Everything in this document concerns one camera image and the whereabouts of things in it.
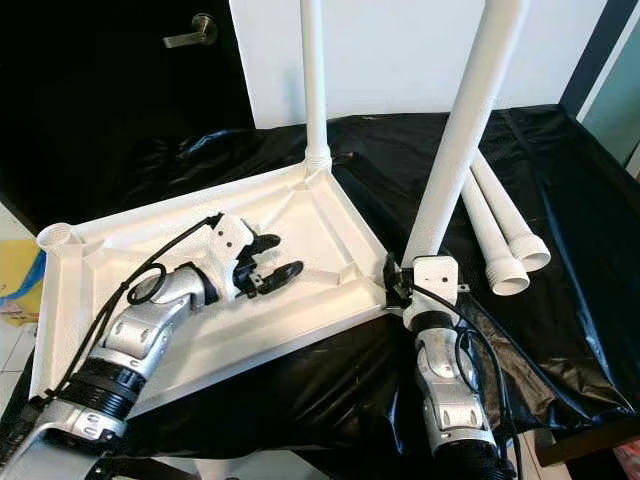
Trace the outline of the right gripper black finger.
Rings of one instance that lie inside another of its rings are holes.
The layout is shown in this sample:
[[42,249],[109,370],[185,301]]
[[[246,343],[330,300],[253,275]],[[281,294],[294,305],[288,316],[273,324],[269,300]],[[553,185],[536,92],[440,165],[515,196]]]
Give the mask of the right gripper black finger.
[[396,306],[396,287],[403,285],[402,269],[393,253],[388,253],[381,266],[381,284],[385,291],[387,306]]

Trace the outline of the black door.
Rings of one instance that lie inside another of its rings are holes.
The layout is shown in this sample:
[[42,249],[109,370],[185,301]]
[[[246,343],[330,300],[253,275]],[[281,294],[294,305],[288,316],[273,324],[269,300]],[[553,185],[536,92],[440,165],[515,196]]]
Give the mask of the black door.
[[[29,229],[122,210],[148,155],[250,128],[230,0],[3,0],[3,204]],[[209,46],[164,47],[192,15]]]

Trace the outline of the black plastic table cover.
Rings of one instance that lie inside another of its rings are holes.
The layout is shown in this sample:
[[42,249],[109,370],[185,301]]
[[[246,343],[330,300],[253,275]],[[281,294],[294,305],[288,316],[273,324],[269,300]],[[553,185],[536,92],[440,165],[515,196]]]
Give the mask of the black plastic table cover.
[[[298,163],[305,128],[154,137],[105,159],[56,140],[3,164],[5,205],[33,228],[78,224]],[[513,425],[577,433],[640,416],[640,183],[562,106],[494,111],[486,160],[552,260],[522,294],[485,292],[468,219],[444,239],[474,285],[468,308],[506,375]],[[411,338],[376,317],[129,425],[128,456],[234,458],[297,451],[356,479],[429,476]]]

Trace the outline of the white plastic table leg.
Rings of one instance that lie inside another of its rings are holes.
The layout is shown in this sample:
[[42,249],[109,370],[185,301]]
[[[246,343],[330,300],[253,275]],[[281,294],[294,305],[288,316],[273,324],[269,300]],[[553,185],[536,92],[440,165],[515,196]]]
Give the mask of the white plastic table leg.
[[300,0],[300,14],[307,134],[302,164],[307,177],[315,177],[332,168],[326,124],[323,3],[321,0]]
[[530,3],[531,0],[485,0],[460,88],[399,260],[402,268],[410,268],[417,257],[438,255],[442,247],[474,161],[474,150],[483,137],[515,54]]
[[512,256],[521,262],[526,273],[534,273],[545,268],[550,262],[547,244],[532,232],[524,215],[517,209],[515,201],[500,183],[483,152],[479,148],[474,148],[474,156],[475,159],[472,160],[471,165],[472,174],[497,220],[500,232],[506,238]]
[[530,285],[529,275],[512,255],[488,201],[470,172],[463,180],[461,198],[484,257],[485,276],[492,292],[498,296],[512,296],[526,291]]

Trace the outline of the white plastic table top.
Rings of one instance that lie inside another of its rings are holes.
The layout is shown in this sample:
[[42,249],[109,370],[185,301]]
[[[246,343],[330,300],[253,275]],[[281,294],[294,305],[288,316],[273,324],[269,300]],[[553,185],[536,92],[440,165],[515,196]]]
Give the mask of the white plastic table top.
[[[105,218],[42,230],[37,242],[47,260],[29,380],[32,396],[58,384],[93,317],[148,257],[169,268],[186,262],[209,265],[211,225],[221,212],[246,220],[257,233],[282,238],[278,247],[259,257],[265,273],[301,260],[306,274],[319,275],[320,289],[369,285],[375,314],[317,340],[383,311],[387,301],[381,266],[387,250],[332,173],[307,177],[305,166],[285,166]],[[179,398],[189,396],[317,342],[308,333],[310,325],[270,324],[264,317],[246,323],[225,312],[189,317],[173,335],[163,366],[147,388],[186,384],[187,392]],[[137,404],[133,415],[157,407]]]

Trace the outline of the yellow box with blue band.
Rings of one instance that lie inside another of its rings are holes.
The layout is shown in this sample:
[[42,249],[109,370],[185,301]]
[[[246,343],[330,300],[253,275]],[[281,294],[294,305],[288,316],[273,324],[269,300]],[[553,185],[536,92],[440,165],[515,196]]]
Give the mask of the yellow box with blue band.
[[33,239],[0,241],[0,316],[13,326],[40,319],[47,256]]

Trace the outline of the dark grey wall post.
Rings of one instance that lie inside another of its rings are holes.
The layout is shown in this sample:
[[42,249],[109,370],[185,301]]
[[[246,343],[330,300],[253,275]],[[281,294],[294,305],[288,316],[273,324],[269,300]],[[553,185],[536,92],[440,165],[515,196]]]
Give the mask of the dark grey wall post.
[[640,0],[605,0],[588,42],[559,97],[559,105],[571,116],[580,116],[588,109],[591,91],[611,68],[614,51],[625,44],[625,37],[634,26],[631,19],[637,9],[640,9]]

